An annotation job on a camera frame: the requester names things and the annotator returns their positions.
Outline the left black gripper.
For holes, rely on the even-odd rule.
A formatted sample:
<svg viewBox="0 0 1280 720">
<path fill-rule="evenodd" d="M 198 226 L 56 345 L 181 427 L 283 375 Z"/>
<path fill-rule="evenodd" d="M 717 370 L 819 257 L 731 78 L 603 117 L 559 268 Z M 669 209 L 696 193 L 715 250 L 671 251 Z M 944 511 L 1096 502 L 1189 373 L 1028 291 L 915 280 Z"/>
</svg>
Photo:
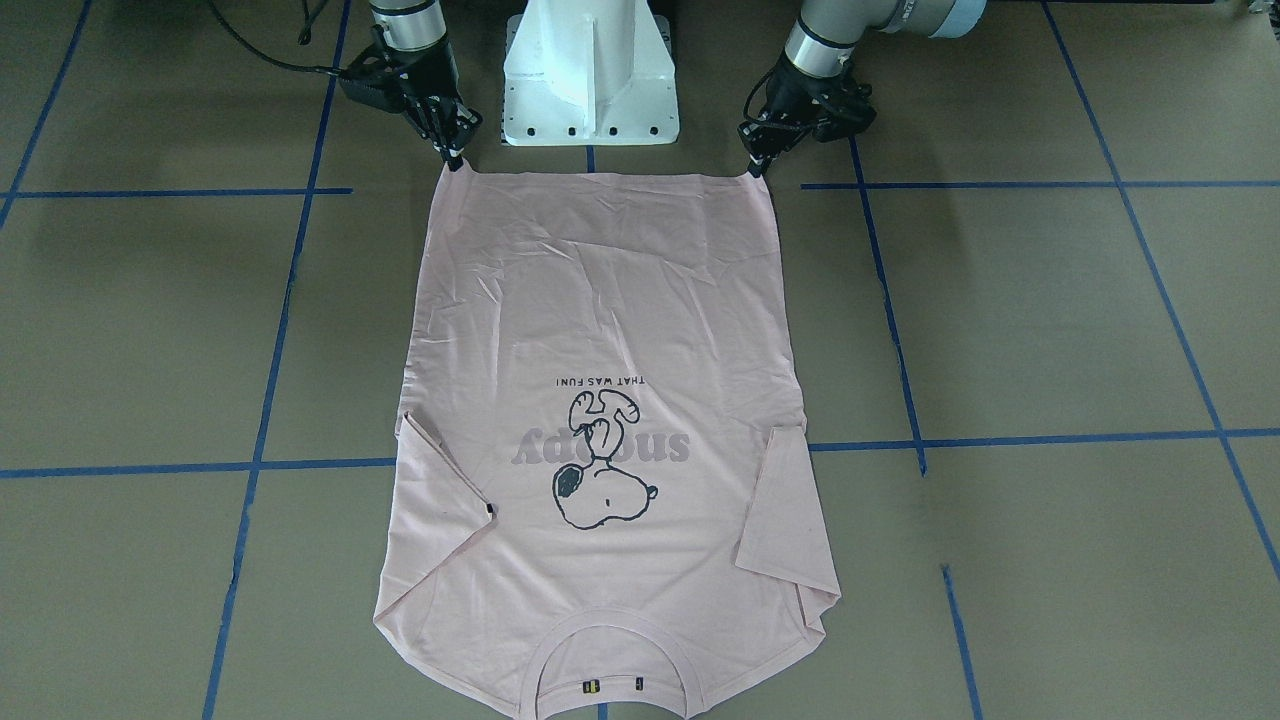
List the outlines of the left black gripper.
<svg viewBox="0 0 1280 720">
<path fill-rule="evenodd" d="M 814 97 L 833 86 L 851 85 L 852 59 L 838 55 L 832 76 L 810 76 L 787 56 L 778 61 L 753 86 L 742 106 L 739 137 L 748 150 L 748 173 L 763 177 L 781 151 L 794 149 L 812 136 L 819 108 Z"/>
</svg>

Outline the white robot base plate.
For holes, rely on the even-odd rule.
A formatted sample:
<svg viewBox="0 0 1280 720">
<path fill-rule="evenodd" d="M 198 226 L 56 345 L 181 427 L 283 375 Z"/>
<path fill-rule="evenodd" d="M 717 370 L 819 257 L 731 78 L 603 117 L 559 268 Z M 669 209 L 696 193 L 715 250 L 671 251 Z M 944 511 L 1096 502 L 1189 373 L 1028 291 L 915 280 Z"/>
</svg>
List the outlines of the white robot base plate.
<svg viewBox="0 0 1280 720">
<path fill-rule="evenodd" d="M 678 138 L 669 22 L 646 1 L 530 1 L 507 20 L 503 72 L 511 146 Z"/>
</svg>

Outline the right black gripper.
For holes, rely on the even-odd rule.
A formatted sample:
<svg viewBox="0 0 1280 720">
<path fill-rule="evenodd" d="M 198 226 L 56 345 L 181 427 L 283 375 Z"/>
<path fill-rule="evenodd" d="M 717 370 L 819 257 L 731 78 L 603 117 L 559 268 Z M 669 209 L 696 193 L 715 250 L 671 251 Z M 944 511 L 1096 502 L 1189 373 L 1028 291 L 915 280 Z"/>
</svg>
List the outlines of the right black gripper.
<svg viewBox="0 0 1280 720">
<path fill-rule="evenodd" d="M 451 42 L 439 40 L 417 51 L 390 49 L 387 59 L 403 97 L 402 114 L 436 150 L 447 169 L 458 170 L 463 165 L 462 152 L 483 117 L 461 96 Z"/>
</svg>

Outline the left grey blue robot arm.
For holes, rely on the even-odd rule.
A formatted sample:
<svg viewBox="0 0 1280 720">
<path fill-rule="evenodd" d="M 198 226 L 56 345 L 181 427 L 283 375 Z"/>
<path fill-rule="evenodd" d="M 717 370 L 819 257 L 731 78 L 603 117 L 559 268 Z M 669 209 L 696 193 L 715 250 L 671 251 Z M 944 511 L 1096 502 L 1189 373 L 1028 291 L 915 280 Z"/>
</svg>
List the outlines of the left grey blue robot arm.
<svg viewBox="0 0 1280 720">
<path fill-rule="evenodd" d="M 748 173 L 764 176 L 805 138 L 851 138 L 877 113 L 872 88 L 854 77 L 852 54 L 869 32 L 928 38 L 963 37 L 984 14 L 984 1 L 805 1 L 774 65 L 756 82 L 764 101 L 742 108 L 739 137 Z"/>
</svg>

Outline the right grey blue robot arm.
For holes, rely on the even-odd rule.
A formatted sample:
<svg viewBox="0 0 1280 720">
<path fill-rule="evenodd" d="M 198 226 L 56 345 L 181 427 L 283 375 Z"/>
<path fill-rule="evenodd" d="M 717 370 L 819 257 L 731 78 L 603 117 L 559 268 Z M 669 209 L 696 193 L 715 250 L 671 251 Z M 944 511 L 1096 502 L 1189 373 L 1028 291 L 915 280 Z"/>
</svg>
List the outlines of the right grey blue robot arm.
<svg viewBox="0 0 1280 720">
<path fill-rule="evenodd" d="M 440 1 L 371 1 L 378 72 L 388 111 L 403 117 L 448 170 L 483 124 L 460 91 L 460 72 Z"/>
</svg>

